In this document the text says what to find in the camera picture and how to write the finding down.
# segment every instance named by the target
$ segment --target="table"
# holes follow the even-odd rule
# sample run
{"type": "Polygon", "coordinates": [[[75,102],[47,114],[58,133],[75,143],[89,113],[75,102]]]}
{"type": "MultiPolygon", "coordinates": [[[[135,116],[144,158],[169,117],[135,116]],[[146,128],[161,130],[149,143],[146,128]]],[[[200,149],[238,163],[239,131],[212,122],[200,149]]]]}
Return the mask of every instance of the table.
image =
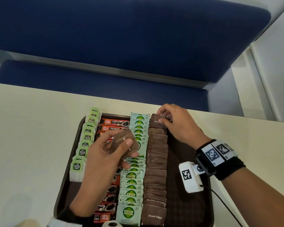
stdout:
{"type": "MultiPolygon", "coordinates": [[[[104,113],[155,113],[159,105],[0,84],[0,227],[46,226],[80,120],[104,113]]],[[[284,195],[284,123],[189,110],[209,137],[233,147],[247,167],[284,195]]],[[[244,222],[222,184],[215,190],[244,222]]],[[[237,226],[213,195],[215,226],[237,226]]]]}

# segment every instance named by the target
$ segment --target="tray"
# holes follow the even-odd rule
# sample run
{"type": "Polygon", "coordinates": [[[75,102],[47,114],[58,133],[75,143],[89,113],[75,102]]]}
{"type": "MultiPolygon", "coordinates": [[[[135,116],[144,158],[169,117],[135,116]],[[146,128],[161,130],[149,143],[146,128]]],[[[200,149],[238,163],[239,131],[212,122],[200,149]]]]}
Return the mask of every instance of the tray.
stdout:
{"type": "MultiPolygon", "coordinates": [[[[107,119],[123,120],[130,118],[130,116],[106,113],[103,113],[102,117],[107,119]]],[[[79,124],[73,148],[68,159],[60,191],[54,206],[54,217],[57,217],[65,207],[71,204],[81,186],[81,183],[69,181],[69,169],[72,157],[76,154],[84,122],[85,117],[79,124]]],[[[207,188],[204,188],[204,191],[202,192],[188,194],[185,191],[178,168],[179,164],[182,162],[191,161],[196,163],[194,149],[176,140],[169,131],[167,131],[167,135],[169,146],[166,179],[167,214],[164,226],[212,227],[214,223],[214,216],[211,192],[207,188]]],[[[200,177],[203,185],[210,187],[209,177],[205,174],[200,175],[200,177]]],[[[101,226],[101,224],[94,224],[93,217],[91,217],[91,223],[89,226],[101,226]]]]}

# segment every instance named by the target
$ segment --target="cable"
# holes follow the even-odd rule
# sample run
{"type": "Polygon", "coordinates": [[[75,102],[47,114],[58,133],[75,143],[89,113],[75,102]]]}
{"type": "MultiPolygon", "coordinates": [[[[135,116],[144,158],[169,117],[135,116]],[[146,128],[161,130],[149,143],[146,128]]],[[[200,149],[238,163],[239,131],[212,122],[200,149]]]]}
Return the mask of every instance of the cable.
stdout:
{"type": "Polygon", "coordinates": [[[233,212],[231,212],[231,210],[227,207],[227,205],[223,202],[223,200],[219,197],[219,195],[217,195],[217,193],[215,191],[213,191],[211,188],[204,186],[204,185],[200,185],[200,187],[205,187],[207,189],[210,189],[219,199],[220,201],[223,203],[223,205],[225,205],[225,207],[228,209],[228,211],[231,213],[231,215],[235,218],[235,220],[239,223],[239,225],[241,227],[243,227],[243,225],[239,222],[239,220],[236,218],[236,216],[233,214],[233,212]]]}

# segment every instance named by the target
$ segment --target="blue cushion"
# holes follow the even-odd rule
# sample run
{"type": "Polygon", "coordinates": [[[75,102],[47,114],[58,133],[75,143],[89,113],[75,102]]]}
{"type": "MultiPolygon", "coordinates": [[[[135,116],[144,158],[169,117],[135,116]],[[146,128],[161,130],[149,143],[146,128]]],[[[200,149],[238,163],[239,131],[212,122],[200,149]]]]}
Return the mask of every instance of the blue cushion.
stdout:
{"type": "Polygon", "coordinates": [[[222,0],[0,0],[0,49],[216,82],[269,21],[222,0]]]}
{"type": "Polygon", "coordinates": [[[208,111],[207,91],[61,67],[6,60],[0,83],[110,99],[208,111]]]}

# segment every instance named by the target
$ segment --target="sleeve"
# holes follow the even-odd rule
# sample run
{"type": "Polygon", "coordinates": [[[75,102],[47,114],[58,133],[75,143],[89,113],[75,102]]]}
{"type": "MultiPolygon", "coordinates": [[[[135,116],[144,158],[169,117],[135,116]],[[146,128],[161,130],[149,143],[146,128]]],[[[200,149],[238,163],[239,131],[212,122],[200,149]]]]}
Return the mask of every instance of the sleeve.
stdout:
{"type": "Polygon", "coordinates": [[[46,227],[82,227],[82,225],[67,223],[65,221],[57,220],[52,217],[46,227]]]}

